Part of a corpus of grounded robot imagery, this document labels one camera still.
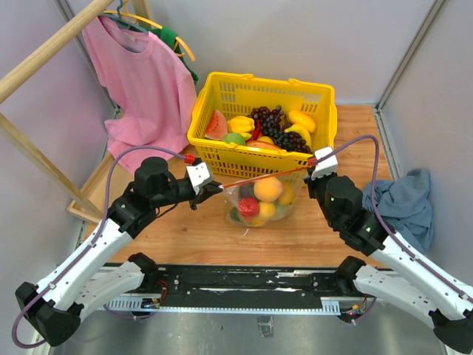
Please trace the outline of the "dark red apple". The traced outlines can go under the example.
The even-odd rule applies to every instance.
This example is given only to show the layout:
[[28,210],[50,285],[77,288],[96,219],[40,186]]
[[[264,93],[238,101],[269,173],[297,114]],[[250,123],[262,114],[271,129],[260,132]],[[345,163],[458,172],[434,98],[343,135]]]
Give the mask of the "dark red apple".
[[238,198],[255,198],[254,195],[254,183],[245,183],[239,186],[238,189]]

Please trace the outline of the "clear zip top bag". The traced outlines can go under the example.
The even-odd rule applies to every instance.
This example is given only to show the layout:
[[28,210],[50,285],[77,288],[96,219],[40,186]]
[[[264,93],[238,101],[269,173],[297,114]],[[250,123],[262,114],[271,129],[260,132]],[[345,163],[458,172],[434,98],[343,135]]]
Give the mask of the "clear zip top bag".
[[239,205],[238,189],[240,185],[245,184],[245,183],[255,183],[257,180],[261,180],[261,179],[265,179],[269,177],[275,177],[275,178],[278,178],[282,183],[285,183],[285,182],[291,183],[297,193],[296,199],[289,206],[280,206],[277,202],[278,199],[272,202],[276,205],[276,213],[273,216],[273,218],[271,218],[270,220],[267,220],[267,223],[265,225],[281,220],[287,217],[293,211],[293,206],[299,196],[299,192],[302,188],[302,184],[304,183],[304,177],[306,176],[306,174],[307,174],[306,168],[301,167],[301,168],[296,168],[296,169],[290,169],[283,172],[276,172],[273,174],[261,175],[259,177],[248,178],[248,179],[239,180],[233,183],[226,184],[223,186],[224,187],[223,192],[225,194],[225,201],[228,203],[228,206],[230,207],[229,211],[233,207],[236,207],[238,209],[238,205]]

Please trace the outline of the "peach fruit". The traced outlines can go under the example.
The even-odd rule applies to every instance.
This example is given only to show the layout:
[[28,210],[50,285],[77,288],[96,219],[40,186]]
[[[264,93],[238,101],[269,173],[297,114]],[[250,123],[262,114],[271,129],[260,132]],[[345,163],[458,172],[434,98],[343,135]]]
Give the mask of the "peach fruit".
[[259,202],[258,218],[262,220],[270,220],[276,213],[276,205],[272,202]]
[[284,192],[284,185],[277,177],[257,180],[253,186],[255,197],[262,202],[274,202]]

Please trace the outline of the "red bell pepper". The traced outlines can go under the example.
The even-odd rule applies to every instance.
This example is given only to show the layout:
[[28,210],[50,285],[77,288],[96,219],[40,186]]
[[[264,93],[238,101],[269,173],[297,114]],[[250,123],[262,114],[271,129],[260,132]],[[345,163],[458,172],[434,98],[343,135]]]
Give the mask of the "red bell pepper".
[[253,197],[244,197],[239,200],[238,210],[242,217],[255,217],[259,213],[259,201]]

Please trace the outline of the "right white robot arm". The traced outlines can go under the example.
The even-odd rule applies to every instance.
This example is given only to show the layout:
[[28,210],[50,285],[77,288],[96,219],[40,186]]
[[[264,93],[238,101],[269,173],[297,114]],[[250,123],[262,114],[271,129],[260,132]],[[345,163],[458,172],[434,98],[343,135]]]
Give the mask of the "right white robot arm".
[[309,168],[304,179],[328,226],[350,248],[382,262],[402,281],[382,278],[373,267],[354,257],[352,270],[335,277],[344,295],[367,293],[396,305],[432,328],[446,346],[472,353],[472,287],[444,271],[406,241],[393,227],[363,208],[363,194],[347,176],[320,175]]

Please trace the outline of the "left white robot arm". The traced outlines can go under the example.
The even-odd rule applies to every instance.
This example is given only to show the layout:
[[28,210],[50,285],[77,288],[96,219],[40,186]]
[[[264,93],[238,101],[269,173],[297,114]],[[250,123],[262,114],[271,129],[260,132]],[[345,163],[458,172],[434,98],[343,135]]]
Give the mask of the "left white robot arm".
[[42,342],[55,347],[66,342],[80,324],[97,308],[127,291],[153,291],[158,284],[154,261],[137,254],[117,271],[95,279],[94,275],[117,251],[135,239],[159,216],[160,208],[171,211],[187,202],[197,204],[222,192],[211,168],[199,158],[186,157],[185,176],[177,179],[166,160],[145,159],[135,171],[134,180],[124,193],[107,203],[97,228],[49,275],[36,283],[24,282],[15,292],[21,309],[12,329],[19,341],[18,324],[27,320],[42,336]]

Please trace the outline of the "yellow lemon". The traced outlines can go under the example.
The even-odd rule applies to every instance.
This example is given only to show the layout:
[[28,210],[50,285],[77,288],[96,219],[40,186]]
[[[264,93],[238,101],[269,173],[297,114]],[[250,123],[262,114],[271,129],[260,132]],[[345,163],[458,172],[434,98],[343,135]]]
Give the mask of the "yellow lemon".
[[279,196],[277,202],[280,206],[289,206],[296,199],[297,193],[291,183],[283,183],[283,193]]

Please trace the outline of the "green orange mango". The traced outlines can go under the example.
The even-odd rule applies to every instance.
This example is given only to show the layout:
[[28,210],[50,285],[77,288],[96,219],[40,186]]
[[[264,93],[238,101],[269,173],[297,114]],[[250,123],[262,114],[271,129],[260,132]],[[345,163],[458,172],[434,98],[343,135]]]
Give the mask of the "green orange mango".
[[267,220],[258,214],[254,216],[242,216],[236,207],[233,207],[229,211],[228,218],[233,223],[246,227],[261,227],[267,223]]

